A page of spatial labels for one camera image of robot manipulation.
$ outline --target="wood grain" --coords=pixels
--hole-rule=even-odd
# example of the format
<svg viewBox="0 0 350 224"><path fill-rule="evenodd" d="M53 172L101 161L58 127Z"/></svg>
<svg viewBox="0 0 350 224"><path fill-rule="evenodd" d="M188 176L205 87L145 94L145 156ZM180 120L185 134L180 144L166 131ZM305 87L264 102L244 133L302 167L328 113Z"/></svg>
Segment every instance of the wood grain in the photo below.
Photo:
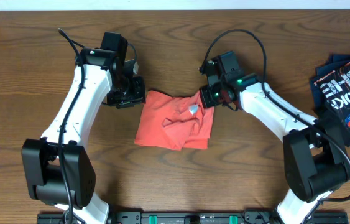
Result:
<svg viewBox="0 0 350 224"><path fill-rule="evenodd" d="M249 29L265 44L272 88L307 113L315 67L332 52L350 54L350 11L0 12L0 223L35 223L39 212L55 211L29 198L20 151L48 127L71 85L74 53L57 27L90 47L105 31L121 33L137 48L147 88L173 96L205 84L197 68L220 32ZM231 34L211 55L226 50L235 50L248 71L262 71L252 38ZM252 116L218 107L209 149L174 152L133 144L141 111L102 107L93 125L88 155L107 202L225 211L274 208L285 196L282 144ZM349 193L350 183L334 197ZM350 219L350 202L323 209L345 209Z"/></svg>

